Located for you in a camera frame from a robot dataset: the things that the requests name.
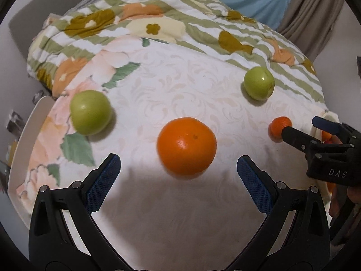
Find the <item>striped blanket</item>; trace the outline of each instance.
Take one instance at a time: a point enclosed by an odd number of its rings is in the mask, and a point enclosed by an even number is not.
[[[127,34],[178,44],[243,70],[264,66],[289,96],[325,107],[311,61],[282,35],[219,0],[99,0],[39,33],[28,73],[58,97],[88,61]]]

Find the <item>flower pattern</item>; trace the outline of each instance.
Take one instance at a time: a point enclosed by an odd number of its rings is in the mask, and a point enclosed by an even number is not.
[[[139,37],[120,36],[104,46],[97,55],[78,73],[68,88],[74,89],[91,75],[93,82],[101,86],[111,80],[120,68],[129,63],[128,53],[142,49],[142,40]]]
[[[120,21],[125,19],[140,19],[140,18],[148,18],[148,17],[162,17],[164,16],[164,12],[161,7],[150,4],[145,5],[143,3],[131,3],[126,4],[123,7],[123,13]]]
[[[289,50],[280,48],[276,40],[266,39],[266,41],[274,48],[274,53],[271,58],[273,62],[284,63],[288,66],[295,65],[295,55],[293,55]]]
[[[47,185],[50,189],[58,188],[56,179],[49,173],[45,166],[39,166],[33,169],[30,172],[28,182],[20,188],[22,191],[20,192],[18,189],[20,200],[29,214],[32,213],[37,192],[42,185]]]
[[[53,88],[53,81],[51,75],[47,72],[45,68],[40,68],[37,71],[37,79],[38,81],[44,83],[48,89]]]
[[[74,17],[64,32],[70,36],[79,36],[82,39],[97,35],[108,25],[112,24],[115,14],[111,9],[100,10],[87,16]]]
[[[58,98],[66,86],[73,80],[80,70],[88,63],[86,58],[74,59],[70,57],[63,61],[55,73],[53,83],[53,97]]]
[[[126,28],[131,34],[176,43],[185,35],[185,24],[171,18],[142,18],[131,21]]]
[[[34,148],[29,161],[29,170],[36,168],[39,165],[47,166],[55,163],[62,155],[60,145],[63,142],[63,137],[67,131],[65,122],[54,119],[54,112],[46,117],[45,122],[40,130],[40,133],[35,141]]]
[[[235,10],[228,11],[226,18],[228,20],[230,20],[230,21],[232,21],[232,20],[241,20],[242,22],[256,23],[256,21],[253,18],[249,18],[247,16],[244,16],[241,13],[239,13],[238,11],[235,11]]]
[[[237,40],[234,36],[225,30],[220,32],[218,43],[220,44],[221,48],[225,49],[230,54],[236,51],[244,51],[250,55],[252,54],[252,46],[242,44],[239,40]]]
[[[312,64],[312,62],[310,61],[310,59],[306,58],[306,59],[304,60],[304,62],[301,63],[301,64],[306,68],[306,70],[307,70],[308,72],[312,73],[313,75],[316,75],[316,70],[315,70],[315,68],[313,67],[313,64]]]

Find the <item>screw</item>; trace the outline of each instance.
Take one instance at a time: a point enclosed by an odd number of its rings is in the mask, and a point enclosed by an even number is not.
[[[82,185],[81,181],[75,181],[72,183],[72,188],[77,189]]]
[[[46,191],[48,189],[48,186],[47,185],[42,185],[40,188],[39,188],[39,191],[41,193],[44,193],[44,191]]]
[[[286,188],[286,184],[284,184],[283,182],[278,182],[277,183],[277,187],[279,188],[279,189],[285,189]]]
[[[316,194],[318,193],[318,188],[315,186],[311,186],[311,191]]]

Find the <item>headboard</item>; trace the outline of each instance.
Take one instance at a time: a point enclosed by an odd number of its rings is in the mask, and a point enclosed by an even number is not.
[[[11,35],[26,59],[32,39],[42,29],[49,13],[62,15],[81,0],[32,0],[21,9],[9,22]]]

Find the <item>green leaf pattern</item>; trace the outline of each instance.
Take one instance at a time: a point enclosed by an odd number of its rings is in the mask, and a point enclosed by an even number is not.
[[[89,167],[95,166],[93,151],[85,136],[79,133],[67,134],[60,148],[68,161]]]
[[[107,83],[104,83],[102,86],[108,89],[115,88],[117,86],[117,81],[124,79],[133,71],[137,70],[139,66],[140,63],[129,62],[122,67],[116,68],[116,72],[114,73],[111,80]]]
[[[149,39],[146,39],[146,38],[143,37],[141,40],[142,40],[142,44],[141,44],[141,45],[142,45],[143,47],[148,47],[148,46],[150,45]]]
[[[56,180],[56,185],[60,186],[60,170],[58,164],[49,164],[46,169],[49,172],[49,175],[52,175]]]

